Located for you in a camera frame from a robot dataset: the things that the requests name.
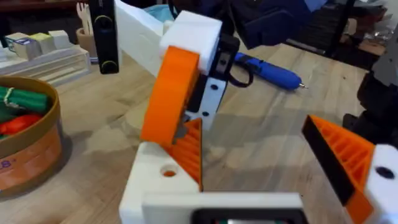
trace black device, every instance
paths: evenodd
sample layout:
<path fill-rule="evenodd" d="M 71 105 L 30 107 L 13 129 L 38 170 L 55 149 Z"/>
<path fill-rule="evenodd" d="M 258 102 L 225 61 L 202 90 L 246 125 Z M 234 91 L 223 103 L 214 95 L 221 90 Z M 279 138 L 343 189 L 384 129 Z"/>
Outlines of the black device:
<path fill-rule="evenodd" d="M 191 224 L 260 223 L 308 224 L 303 210 L 297 208 L 203 208 L 194 211 Z"/>
<path fill-rule="evenodd" d="M 90 0 L 95 47 L 102 74 L 119 72 L 118 33 L 113 0 Z"/>
<path fill-rule="evenodd" d="M 359 117 L 346 114 L 343 126 L 373 144 L 398 148 L 398 86 L 385 86 L 369 72 L 358 90 L 358 100 L 366 109 Z"/>

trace orange 3d-printed part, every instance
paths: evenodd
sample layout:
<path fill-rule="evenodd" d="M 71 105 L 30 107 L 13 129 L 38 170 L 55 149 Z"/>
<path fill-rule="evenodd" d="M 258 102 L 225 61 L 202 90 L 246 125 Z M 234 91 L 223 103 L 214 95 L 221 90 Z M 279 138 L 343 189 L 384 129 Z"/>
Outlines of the orange 3d-printed part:
<path fill-rule="evenodd" d="M 141 139 L 171 146 L 180 118 L 199 77 L 199 55 L 169 47 L 144 118 Z"/>
<path fill-rule="evenodd" d="M 303 134 L 352 221 L 365 222 L 373 212 L 364 187 L 375 145 L 313 115 L 308 116 Z"/>
<path fill-rule="evenodd" d="M 187 133 L 177 138 L 172 146 L 164 146 L 166 152 L 199 184 L 201 182 L 201 119 L 184 124 Z"/>

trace white 3d-printed part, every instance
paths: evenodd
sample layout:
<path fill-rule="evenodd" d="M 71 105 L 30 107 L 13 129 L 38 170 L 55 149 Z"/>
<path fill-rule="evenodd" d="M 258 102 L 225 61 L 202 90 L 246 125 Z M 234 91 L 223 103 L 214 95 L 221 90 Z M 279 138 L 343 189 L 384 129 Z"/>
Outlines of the white 3d-printed part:
<path fill-rule="evenodd" d="M 377 172 L 377 169 L 388 169 L 394 178 L 386 178 Z M 366 223 L 372 224 L 398 224 L 398 150 L 393 146 L 377 145 L 365 194 L 371 201 L 374 211 Z"/>
<path fill-rule="evenodd" d="M 200 55 L 199 70 L 208 75 L 213 62 L 222 22 L 192 12 L 182 11 L 160 40 L 160 56 L 169 46 Z"/>
<path fill-rule="evenodd" d="M 115 0 L 119 48 L 155 77 L 162 59 L 159 42 L 163 35 L 163 23 L 121 0 Z"/>
<path fill-rule="evenodd" d="M 225 81 L 209 77 L 206 82 L 206 87 L 201 99 L 199 111 L 196 113 L 186 111 L 185 114 L 188 115 L 191 120 L 201 118 L 202 128 L 204 130 L 210 130 L 214 118 L 216 117 L 218 106 L 221 103 L 225 88 Z"/>
<path fill-rule="evenodd" d="M 166 170 L 175 176 L 166 177 Z M 199 185 L 158 144 L 139 145 L 119 206 L 122 224 L 145 224 L 142 199 L 149 193 L 198 193 Z"/>
<path fill-rule="evenodd" d="M 302 209 L 298 193 L 148 194 L 142 209 L 146 224 L 187 224 L 200 208 Z"/>

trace red object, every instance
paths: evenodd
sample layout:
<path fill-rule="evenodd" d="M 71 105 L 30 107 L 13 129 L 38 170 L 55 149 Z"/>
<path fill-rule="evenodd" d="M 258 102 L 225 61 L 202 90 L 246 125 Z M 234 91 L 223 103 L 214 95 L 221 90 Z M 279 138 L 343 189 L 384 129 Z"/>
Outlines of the red object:
<path fill-rule="evenodd" d="M 42 117 L 36 114 L 28 114 L 17 117 L 11 121 L 0 124 L 0 134 L 17 134 L 29 126 L 32 126 L 40 119 L 42 119 Z"/>

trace wooden workbench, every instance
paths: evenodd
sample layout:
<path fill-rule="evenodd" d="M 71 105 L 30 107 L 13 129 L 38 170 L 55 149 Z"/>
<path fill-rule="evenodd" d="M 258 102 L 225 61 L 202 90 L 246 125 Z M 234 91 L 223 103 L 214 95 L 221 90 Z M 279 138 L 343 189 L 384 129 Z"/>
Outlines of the wooden workbench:
<path fill-rule="evenodd" d="M 301 127 L 307 114 L 338 124 L 345 113 L 360 114 L 356 92 L 366 71 L 286 45 L 249 54 L 298 73 L 310 89 L 287 93 L 260 79 L 246 89 L 230 85 L 205 133 L 205 190 L 300 192 L 310 223 L 344 223 Z M 0 223 L 119 223 L 155 79 L 126 57 L 119 75 L 95 70 L 58 87 L 68 163 L 43 186 L 1 202 Z M 233 74 L 247 78 L 239 69 Z"/>

